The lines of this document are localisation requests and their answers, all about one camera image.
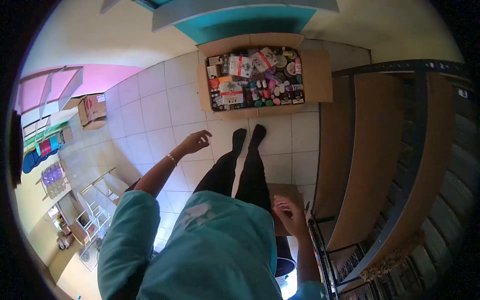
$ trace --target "yellow wall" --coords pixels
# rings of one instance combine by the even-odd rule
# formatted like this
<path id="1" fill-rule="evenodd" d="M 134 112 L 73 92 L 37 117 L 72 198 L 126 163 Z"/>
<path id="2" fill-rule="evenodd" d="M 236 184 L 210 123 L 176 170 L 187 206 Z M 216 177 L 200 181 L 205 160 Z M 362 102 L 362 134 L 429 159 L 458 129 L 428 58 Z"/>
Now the yellow wall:
<path id="1" fill-rule="evenodd" d="M 337 0 L 340 14 L 317 11 L 307 38 L 372 50 L 373 62 L 442 59 L 464 62 L 441 17 L 427 0 Z"/>
<path id="2" fill-rule="evenodd" d="M 63 0 L 47 20 L 25 62 L 22 75 L 73 64 L 149 67 L 197 50 L 195 42 L 171 26 L 152 33 L 153 13 L 121 0 L 100 14 L 103 0 Z"/>
<path id="3" fill-rule="evenodd" d="M 101 300 L 98 291 L 96 268 L 90 272 L 75 254 L 63 271 L 57 285 L 70 297 L 82 300 Z"/>
<path id="4" fill-rule="evenodd" d="M 45 214 L 27 235 L 28 241 L 45 265 L 49 265 L 60 252 L 57 245 L 57 228 Z"/>
<path id="5" fill-rule="evenodd" d="M 20 223 L 27 236 L 30 235 L 43 215 L 55 204 L 55 201 L 49 197 L 42 201 L 45 197 L 42 184 L 35 185 L 35 183 L 41 178 L 44 169 L 59 161 L 58 154 L 55 154 L 42 161 L 30 173 L 22 173 L 22 183 L 15 189 Z"/>

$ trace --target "pink wall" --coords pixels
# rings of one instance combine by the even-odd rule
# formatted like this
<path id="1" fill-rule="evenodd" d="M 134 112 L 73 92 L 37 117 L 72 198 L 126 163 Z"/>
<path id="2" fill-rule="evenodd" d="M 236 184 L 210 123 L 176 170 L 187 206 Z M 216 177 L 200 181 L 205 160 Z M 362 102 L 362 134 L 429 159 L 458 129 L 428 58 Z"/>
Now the pink wall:
<path id="1" fill-rule="evenodd" d="M 61 67 L 63 66 L 38 70 L 37 72 L 47 71 Z M 103 93 L 114 85 L 143 70 L 143 68 L 139 67 L 104 64 L 87 64 L 83 65 L 83 68 L 83 84 L 78 88 L 78 90 L 75 91 L 73 96 Z M 53 74 L 52 90 L 48 97 L 48 102 L 56 100 L 60 97 L 63 89 L 75 75 L 75 72 L 76 71 L 66 71 Z M 26 112 L 28 110 L 36 108 L 40 104 L 40 97 L 42 95 L 43 87 L 45 86 L 46 80 L 47 75 L 44 75 L 28 80 L 22 84 L 22 97 L 20 102 L 22 112 Z"/>

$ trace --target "teal shirt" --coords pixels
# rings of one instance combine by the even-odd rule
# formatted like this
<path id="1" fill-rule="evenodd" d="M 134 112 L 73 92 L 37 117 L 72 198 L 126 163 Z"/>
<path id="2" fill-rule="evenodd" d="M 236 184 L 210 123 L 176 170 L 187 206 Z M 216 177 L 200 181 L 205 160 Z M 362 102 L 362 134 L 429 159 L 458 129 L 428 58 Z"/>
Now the teal shirt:
<path id="1" fill-rule="evenodd" d="M 156 199 L 126 192 L 104 238 L 98 261 L 102 299 L 125 286 L 141 266 L 137 299 L 282 299 L 273 276 L 273 219 L 253 204 L 203 191 L 180 213 L 161 253 L 150 260 L 158 225 Z M 322 299 L 318 282 L 299 286 L 290 299 Z"/>

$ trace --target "leg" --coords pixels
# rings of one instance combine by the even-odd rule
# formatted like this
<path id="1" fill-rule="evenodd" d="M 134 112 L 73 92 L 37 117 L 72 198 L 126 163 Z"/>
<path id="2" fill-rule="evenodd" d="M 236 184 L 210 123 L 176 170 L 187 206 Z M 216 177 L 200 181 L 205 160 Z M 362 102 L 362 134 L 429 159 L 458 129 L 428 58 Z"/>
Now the leg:
<path id="1" fill-rule="evenodd" d="M 235 198 L 247 203 L 255 204 L 268 212 L 271 212 L 270 193 L 265 181 L 264 164 L 258 146 L 266 134 L 262 125 L 257 125 L 252 134 L 252 140 L 248 147 L 245 165 L 240 175 L 239 190 Z"/>
<path id="2" fill-rule="evenodd" d="M 205 174 L 194 192 L 212 191 L 230 197 L 232 195 L 233 181 L 237 158 L 243 147 L 246 129 L 238 129 L 233 133 L 232 151 L 223 155 L 213 167 Z"/>

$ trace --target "hand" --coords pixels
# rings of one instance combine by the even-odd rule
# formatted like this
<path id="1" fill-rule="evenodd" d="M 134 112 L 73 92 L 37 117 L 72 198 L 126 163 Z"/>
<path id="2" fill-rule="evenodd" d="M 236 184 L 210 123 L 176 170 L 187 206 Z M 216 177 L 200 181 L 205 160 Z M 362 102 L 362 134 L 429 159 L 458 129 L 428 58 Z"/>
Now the hand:
<path id="1" fill-rule="evenodd" d="M 275 195 L 273 203 L 273 211 L 291 235 L 298 240 L 302 238 L 310 239 L 305 214 L 302 209 L 295 205 L 290 198 L 284 196 Z M 286 211 L 291 212 L 292 216 L 289 217 L 285 213 Z"/>
<path id="2" fill-rule="evenodd" d="M 175 150 L 179 150 L 183 155 L 195 153 L 210 144 L 207 136 L 211 137 L 212 134 L 206 130 L 194 132 L 187 136 Z"/>

